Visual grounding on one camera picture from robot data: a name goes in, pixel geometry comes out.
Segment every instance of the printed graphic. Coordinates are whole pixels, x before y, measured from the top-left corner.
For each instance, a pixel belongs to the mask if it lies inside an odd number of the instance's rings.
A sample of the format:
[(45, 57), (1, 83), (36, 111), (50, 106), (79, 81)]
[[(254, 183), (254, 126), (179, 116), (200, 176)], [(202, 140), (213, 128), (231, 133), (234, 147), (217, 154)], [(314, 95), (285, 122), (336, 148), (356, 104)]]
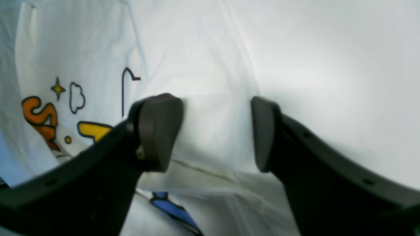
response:
[(121, 111), (122, 111), (122, 116), (124, 116), (124, 74), (128, 72), (131, 76), (131, 80), (135, 81), (135, 80), (140, 80), (140, 77), (135, 77), (133, 72), (130, 70), (130, 68), (125, 68), (123, 71), (123, 75), (122, 75), (122, 79), (121, 79), (121, 89), (122, 89), (122, 106), (121, 106)]
[(168, 199), (168, 192), (154, 192), (150, 202), (157, 208), (164, 211), (172, 219), (181, 224), (196, 236), (203, 236), (197, 224), (182, 206), (179, 206)]
[(67, 143), (67, 144), (70, 144), (71, 143), (71, 137), (70, 136), (64, 137), (64, 142)]
[(84, 108), (86, 100), (83, 94), (83, 89), (75, 82), (70, 83), (70, 111), (76, 114), (78, 110)]
[(55, 80), (55, 85), (51, 87), (51, 90), (55, 92), (55, 94), (57, 95), (57, 101), (60, 101), (60, 95), (61, 93), (64, 93), (66, 90), (60, 85), (60, 80), (57, 79)]
[(54, 143), (58, 125), (57, 110), (52, 103), (47, 103), (41, 111), (35, 112), (40, 107), (41, 99), (37, 96), (27, 97), (22, 101), (25, 120), (42, 135), (50, 149), (59, 151)]
[(77, 131), (82, 137), (93, 139), (93, 143), (98, 142), (104, 135), (106, 135), (112, 126), (89, 122), (89, 121), (79, 121), (77, 123)]

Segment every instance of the small screw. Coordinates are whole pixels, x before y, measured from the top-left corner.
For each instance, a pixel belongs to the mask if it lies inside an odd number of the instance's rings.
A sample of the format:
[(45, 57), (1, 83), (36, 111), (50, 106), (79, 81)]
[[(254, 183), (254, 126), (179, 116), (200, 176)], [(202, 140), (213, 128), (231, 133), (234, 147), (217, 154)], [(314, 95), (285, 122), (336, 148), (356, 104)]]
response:
[(146, 157), (144, 156), (143, 145), (140, 145), (136, 150), (136, 155), (140, 160), (144, 160)]

